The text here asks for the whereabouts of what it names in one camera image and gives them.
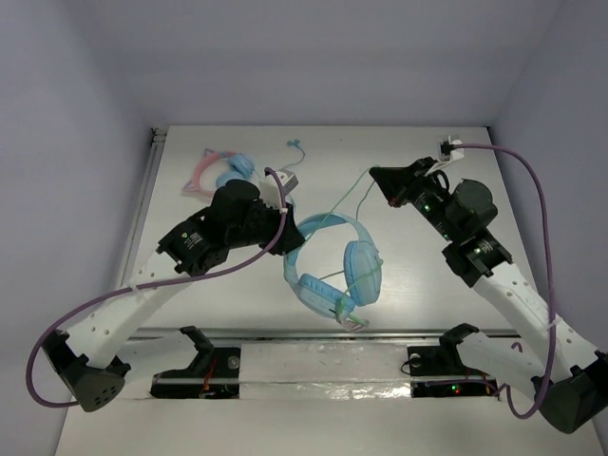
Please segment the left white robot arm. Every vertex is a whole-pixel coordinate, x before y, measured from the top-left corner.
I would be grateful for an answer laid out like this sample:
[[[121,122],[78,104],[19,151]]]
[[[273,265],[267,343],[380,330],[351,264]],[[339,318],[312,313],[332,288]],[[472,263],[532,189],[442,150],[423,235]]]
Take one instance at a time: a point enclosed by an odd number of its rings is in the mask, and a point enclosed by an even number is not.
[[[286,256],[304,243],[295,207],[278,180],[270,193],[246,180],[230,180],[208,206],[172,228],[122,288],[96,296],[53,322],[38,338],[26,367],[26,386],[39,405],[58,408],[36,391],[39,352],[72,399],[62,408],[105,407],[122,391],[133,364],[125,342],[173,296],[198,281],[228,276],[265,255]]]

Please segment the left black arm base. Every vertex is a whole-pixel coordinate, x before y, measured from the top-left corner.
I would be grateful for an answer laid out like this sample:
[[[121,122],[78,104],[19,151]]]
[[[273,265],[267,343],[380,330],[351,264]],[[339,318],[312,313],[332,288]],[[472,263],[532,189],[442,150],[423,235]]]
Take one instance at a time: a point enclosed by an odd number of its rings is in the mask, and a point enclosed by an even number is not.
[[[241,347],[216,347],[194,327],[180,328],[195,349],[182,369],[153,376],[150,395],[156,399],[238,399]]]

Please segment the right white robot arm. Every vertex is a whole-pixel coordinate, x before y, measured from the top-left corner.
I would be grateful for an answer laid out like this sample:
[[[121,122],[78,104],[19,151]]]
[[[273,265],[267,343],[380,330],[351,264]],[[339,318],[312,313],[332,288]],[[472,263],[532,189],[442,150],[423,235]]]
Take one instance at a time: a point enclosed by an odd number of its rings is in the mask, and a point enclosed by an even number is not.
[[[462,180],[453,191],[434,177],[437,161],[374,166],[370,176],[389,206],[411,204],[448,242],[449,269],[516,330],[526,351],[512,350],[470,324],[439,339],[438,359],[451,373],[482,371],[534,401],[556,430],[572,434],[607,407],[607,355],[561,319],[489,232],[498,209],[489,189]]]

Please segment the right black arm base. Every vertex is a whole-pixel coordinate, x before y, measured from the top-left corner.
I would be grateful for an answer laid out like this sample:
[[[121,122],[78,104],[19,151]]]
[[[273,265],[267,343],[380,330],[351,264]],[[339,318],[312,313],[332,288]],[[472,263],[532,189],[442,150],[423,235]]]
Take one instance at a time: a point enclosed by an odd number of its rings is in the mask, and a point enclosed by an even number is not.
[[[408,356],[400,371],[411,379],[411,396],[498,398],[497,382],[480,370],[466,367],[457,353],[457,345],[466,336],[479,332],[478,328],[463,323],[442,334],[435,345],[408,347]]]

